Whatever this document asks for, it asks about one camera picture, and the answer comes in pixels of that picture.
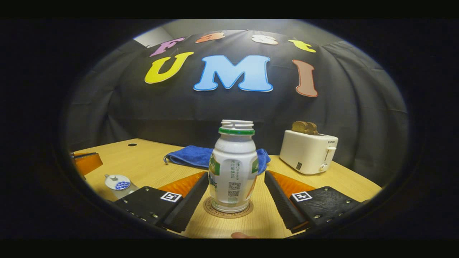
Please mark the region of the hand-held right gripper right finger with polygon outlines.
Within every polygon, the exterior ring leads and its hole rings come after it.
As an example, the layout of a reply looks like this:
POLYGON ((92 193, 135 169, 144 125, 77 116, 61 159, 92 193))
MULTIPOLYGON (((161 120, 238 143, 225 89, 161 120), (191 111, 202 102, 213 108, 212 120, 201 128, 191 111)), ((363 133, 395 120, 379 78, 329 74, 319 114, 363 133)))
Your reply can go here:
POLYGON ((331 186, 314 188, 274 171, 266 171, 264 181, 291 233, 335 221, 361 205, 331 186))

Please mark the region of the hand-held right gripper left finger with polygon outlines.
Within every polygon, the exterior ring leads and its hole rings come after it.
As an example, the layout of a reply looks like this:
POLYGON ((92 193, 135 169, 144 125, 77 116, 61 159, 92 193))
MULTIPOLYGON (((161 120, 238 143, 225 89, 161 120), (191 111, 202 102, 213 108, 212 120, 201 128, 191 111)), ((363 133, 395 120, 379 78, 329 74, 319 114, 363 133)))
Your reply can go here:
POLYGON ((202 171, 158 189, 142 187, 115 201, 115 204, 148 224, 181 233, 190 222, 208 184, 208 172, 202 171))

